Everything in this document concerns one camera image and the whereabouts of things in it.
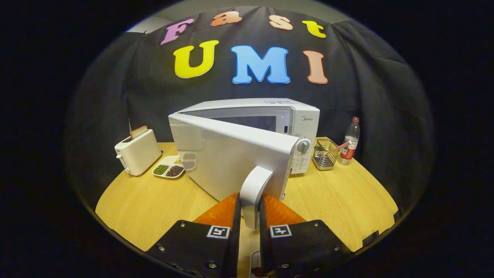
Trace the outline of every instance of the black beans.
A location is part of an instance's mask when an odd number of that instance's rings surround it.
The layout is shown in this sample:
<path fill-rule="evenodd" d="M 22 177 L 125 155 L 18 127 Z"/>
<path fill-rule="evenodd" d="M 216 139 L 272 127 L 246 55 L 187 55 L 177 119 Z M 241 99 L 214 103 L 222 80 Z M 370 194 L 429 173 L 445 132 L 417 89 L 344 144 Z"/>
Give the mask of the black beans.
<path fill-rule="evenodd" d="M 168 171 L 168 173 L 166 174 L 167 177 L 175 177 L 175 176 L 178 176 L 180 173 L 182 173 L 182 170 L 184 168 L 183 167 L 180 167 L 180 166 L 172 166 L 170 168 L 170 170 Z"/>

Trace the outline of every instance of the microwave dial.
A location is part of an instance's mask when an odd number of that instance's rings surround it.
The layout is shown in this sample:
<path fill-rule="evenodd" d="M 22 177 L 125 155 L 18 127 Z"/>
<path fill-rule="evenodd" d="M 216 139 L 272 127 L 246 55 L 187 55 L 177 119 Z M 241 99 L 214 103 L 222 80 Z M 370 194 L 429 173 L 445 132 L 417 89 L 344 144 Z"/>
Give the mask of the microwave dial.
<path fill-rule="evenodd" d="M 297 143 L 297 150 L 305 154 L 310 147 L 310 141 L 308 139 L 302 139 Z"/>

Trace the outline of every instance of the straw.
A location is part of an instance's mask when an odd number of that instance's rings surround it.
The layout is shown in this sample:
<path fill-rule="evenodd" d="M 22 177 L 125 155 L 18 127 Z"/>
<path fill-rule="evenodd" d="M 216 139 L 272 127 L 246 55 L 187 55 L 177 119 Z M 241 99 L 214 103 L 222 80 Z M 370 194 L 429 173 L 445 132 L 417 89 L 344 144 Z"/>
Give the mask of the straw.
<path fill-rule="evenodd" d="M 338 147 L 334 148 L 333 150 L 343 149 L 344 147 L 349 146 L 350 144 L 351 144 L 351 142 L 347 141 L 346 143 L 339 145 Z"/>

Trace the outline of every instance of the wooden tabletop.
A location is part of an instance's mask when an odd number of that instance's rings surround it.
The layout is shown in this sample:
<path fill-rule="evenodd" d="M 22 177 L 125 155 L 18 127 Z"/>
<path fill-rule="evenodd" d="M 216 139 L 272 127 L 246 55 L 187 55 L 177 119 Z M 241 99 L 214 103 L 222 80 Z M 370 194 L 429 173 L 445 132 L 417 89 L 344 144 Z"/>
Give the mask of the wooden tabletop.
<path fill-rule="evenodd" d="M 177 179 L 156 177 L 164 157 L 178 155 L 175 143 L 158 143 L 163 154 L 141 176 L 122 171 L 105 190 L 96 214 L 126 240 L 147 251 L 178 220 L 193 221 L 218 203 L 187 173 Z M 305 174 L 290 175 L 283 203 L 305 220 L 322 220 L 352 251 L 375 231 L 394 224 L 398 211 L 384 187 L 355 159 L 319 171 L 311 162 Z M 241 219 L 238 277 L 247 278 L 250 255 L 259 250 L 259 231 Z"/>

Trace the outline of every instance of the water bottle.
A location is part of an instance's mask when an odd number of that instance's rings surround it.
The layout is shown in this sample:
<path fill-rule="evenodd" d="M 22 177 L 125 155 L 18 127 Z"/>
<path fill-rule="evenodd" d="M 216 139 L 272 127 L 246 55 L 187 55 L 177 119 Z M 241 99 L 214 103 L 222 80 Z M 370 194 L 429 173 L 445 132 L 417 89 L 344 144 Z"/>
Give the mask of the water bottle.
<path fill-rule="evenodd" d="M 357 148 L 357 143 L 360 138 L 360 126 L 359 126 L 359 118 L 353 117 L 352 123 L 346 130 L 345 134 L 345 142 L 350 141 L 350 145 L 341 149 L 341 153 L 338 157 L 338 162 L 342 165 L 350 164 L 350 160 L 352 160 L 353 154 L 355 153 L 355 149 Z"/>

